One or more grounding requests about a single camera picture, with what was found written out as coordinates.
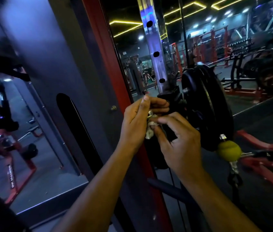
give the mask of person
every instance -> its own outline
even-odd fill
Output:
[[[108,231],[126,171],[142,145],[148,111],[169,111],[169,103],[145,95],[128,106],[116,150],[81,193],[53,232]],[[154,118],[168,125],[177,139],[169,142],[159,126],[154,127],[168,166],[199,204],[213,232],[260,231],[215,185],[202,167],[200,133],[179,113]]]

